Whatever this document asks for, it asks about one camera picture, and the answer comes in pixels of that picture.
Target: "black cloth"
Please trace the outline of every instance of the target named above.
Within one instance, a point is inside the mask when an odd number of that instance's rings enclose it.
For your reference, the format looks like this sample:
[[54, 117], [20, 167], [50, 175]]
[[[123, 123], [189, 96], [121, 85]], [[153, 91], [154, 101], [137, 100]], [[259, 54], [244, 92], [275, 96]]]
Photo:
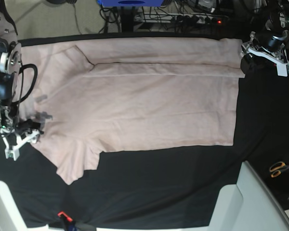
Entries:
[[208, 226], [219, 190], [236, 183], [246, 159], [288, 209], [289, 174], [272, 180], [268, 168], [279, 160], [289, 164], [289, 77], [265, 69], [240, 79], [233, 147], [102, 153], [98, 170], [85, 171], [70, 186], [30, 145], [16, 162], [3, 150], [0, 139], [0, 180], [28, 227], [59, 221], [61, 210], [102, 228]]

